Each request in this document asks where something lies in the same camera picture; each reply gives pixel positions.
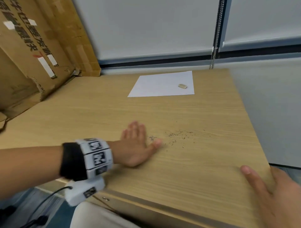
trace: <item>light wood surface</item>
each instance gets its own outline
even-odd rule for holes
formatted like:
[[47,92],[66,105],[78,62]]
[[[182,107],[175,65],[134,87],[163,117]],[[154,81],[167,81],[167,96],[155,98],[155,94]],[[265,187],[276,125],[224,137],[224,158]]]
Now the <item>light wood surface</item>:
[[162,138],[153,158],[105,177],[107,190],[198,220],[262,227],[250,165],[272,187],[269,165],[228,70],[193,71],[195,95],[127,97],[139,75],[75,78],[10,121],[0,147],[58,145],[77,138],[117,140],[132,120]]

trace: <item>wristband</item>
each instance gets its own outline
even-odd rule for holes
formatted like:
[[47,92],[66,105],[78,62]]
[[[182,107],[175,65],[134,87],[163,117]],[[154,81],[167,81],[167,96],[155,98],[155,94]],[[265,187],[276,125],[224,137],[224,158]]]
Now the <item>wristband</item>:
[[112,151],[106,141],[89,138],[78,139],[76,143],[79,144],[84,155],[87,178],[94,178],[113,167]]

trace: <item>white sticker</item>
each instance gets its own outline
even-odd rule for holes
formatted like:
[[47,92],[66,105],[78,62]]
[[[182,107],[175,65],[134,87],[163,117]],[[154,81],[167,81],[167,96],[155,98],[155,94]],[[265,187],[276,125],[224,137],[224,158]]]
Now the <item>white sticker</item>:
[[28,21],[29,21],[29,23],[31,24],[31,25],[37,25],[37,23],[34,21],[34,20],[32,20],[32,19],[28,19]]
[[38,60],[40,61],[40,63],[42,64],[42,66],[44,67],[44,69],[46,70],[46,72],[48,73],[48,75],[51,78],[54,77],[55,74],[52,71],[52,69],[50,68],[50,66],[48,65],[48,63],[46,62],[46,60],[44,59],[44,57],[40,57],[40,58],[38,58]]
[[52,63],[52,65],[57,65],[57,62],[55,61],[53,55],[47,55],[47,57],[49,58],[50,62]]
[[4,24],[9,30],[15,29],[15,25],[14,25],[13,22],[10,21],[10,20],[4,21],[3,24]]

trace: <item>black wristband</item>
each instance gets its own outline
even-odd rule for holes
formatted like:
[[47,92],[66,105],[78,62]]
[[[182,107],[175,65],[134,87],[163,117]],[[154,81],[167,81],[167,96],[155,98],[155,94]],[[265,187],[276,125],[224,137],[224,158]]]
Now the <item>black wristband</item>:
[[70,180],[86,180],[87,171],[84,155],[77,143],[63,143],[63,160],[60,175]]

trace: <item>person's left hand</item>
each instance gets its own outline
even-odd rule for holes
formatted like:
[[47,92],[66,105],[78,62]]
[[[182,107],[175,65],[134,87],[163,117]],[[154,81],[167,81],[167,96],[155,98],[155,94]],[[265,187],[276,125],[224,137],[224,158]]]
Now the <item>person's left hand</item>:
[[147,146],[144,124],[134,121],[122,132],[119,141],[107,143],[112,150],[114,164],[134,167],[148,160],[161,147],[162,140],[156,139]]

